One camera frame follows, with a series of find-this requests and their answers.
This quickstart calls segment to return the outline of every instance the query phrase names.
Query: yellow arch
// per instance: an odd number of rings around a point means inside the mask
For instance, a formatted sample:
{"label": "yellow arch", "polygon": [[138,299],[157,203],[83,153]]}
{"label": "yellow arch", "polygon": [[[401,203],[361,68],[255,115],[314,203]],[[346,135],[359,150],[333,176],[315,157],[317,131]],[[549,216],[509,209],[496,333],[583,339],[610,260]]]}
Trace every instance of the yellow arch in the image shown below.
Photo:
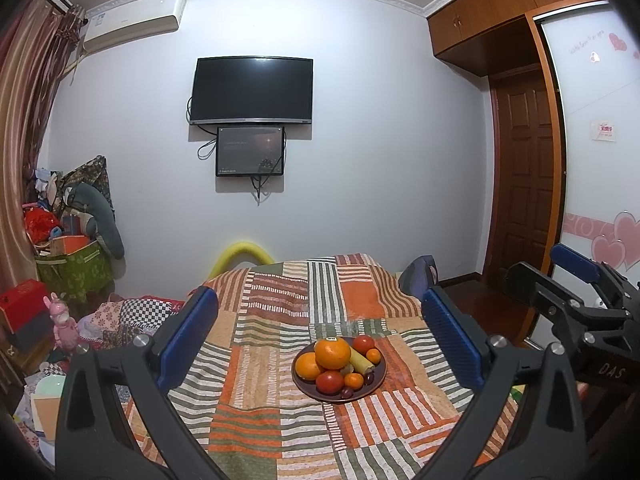
{"label": "yellow arch", "polygon": [[217,275],[225,272],[231,260],[235,256],[238,256],[238,254],[243,253],[250,254],[256,260],[258,260],[261,265],[269,265],[274,263],[273,258],[271,258],[263,248],[258,247],[256,244],[253,244],[251,242],[238,242],[230,245],[224,251],[222,251],[222,254],[220,254],[220,257],[211,269],[211,272],[209,273],[209,277],[207,279],[210,280],[211,278],[215,278]]}

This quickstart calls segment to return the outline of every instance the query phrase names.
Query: television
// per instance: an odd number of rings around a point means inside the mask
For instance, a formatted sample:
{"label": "television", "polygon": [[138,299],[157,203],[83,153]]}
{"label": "television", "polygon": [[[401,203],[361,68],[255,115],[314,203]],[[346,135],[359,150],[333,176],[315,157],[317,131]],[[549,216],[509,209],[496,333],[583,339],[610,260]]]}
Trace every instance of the television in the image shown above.
{"label": "television", "polygon": [[216,176],[280,176],[284,174],[282,127],[218,128]]}
{"label": "television", "polygon": [[190,124],[310,123],[313,74],[313,59],[200,58]]}

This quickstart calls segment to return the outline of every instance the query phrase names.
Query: silver bolt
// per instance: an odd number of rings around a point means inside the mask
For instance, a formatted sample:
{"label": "silver bolt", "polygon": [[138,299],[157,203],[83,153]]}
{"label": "silver bolt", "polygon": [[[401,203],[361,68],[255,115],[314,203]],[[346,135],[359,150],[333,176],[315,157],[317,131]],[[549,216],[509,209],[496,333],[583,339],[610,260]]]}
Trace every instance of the silver bolt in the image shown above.
{"label": "silver bolt", "polygon": [[149,336],[147,334],[136,334],[133,336],[134,346],[146,346],[149,344]]}
{"label": "silver bolt", "polygon": [[494,348],[504,348],[507,346],[508,341],[503,335],[492,335],[489,338],[489,343],[491,343],[491,346]]}
{"label": "silver bolt", "polygon": [[84,341],[78,343],[76,345],[76,353],[77,354],[86,354],[89,351],[89,343],[85,343]]}
{"label": "silver bolt", "polygon": [[556,355],[562,355],[564,354],[564,346],[558,341],[554,341],[551,343],[551,351]]}

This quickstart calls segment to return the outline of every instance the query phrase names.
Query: flat screen tv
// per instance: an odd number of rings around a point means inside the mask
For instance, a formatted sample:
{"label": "flat screen tv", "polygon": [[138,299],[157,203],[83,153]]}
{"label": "flat screen tv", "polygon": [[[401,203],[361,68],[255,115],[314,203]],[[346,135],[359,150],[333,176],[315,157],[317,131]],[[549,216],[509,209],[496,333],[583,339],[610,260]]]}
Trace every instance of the flat screen tv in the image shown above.
{"label": "flat screen tv", "polygon": [[313,74],[313,59],[200,58],[190,123],[310,123]]}
{"label": "flat screen tv", "polygon": [[282,127],[218,128],[216,176],[279,176],[283,173]]}

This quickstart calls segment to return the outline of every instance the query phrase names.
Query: red tomato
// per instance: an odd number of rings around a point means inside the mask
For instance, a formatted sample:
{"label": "red tomato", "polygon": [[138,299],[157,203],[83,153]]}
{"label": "red tomato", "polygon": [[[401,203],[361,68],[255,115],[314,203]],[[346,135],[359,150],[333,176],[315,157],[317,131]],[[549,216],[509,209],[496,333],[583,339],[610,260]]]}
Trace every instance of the red tomato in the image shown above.
{"label": "red tomato", "polygon": [[333,395],[344,386],[340,370],[328,370],[316,377],[316,388],[325,395]]}
{"label": "red tomato", "polygon": [[357,338],[353,340],[351,343],[353,349],[356,352],[365,355],[369,350],[376,347],[376,343],[373,341],[373,338],[369,335],[359,335]]}

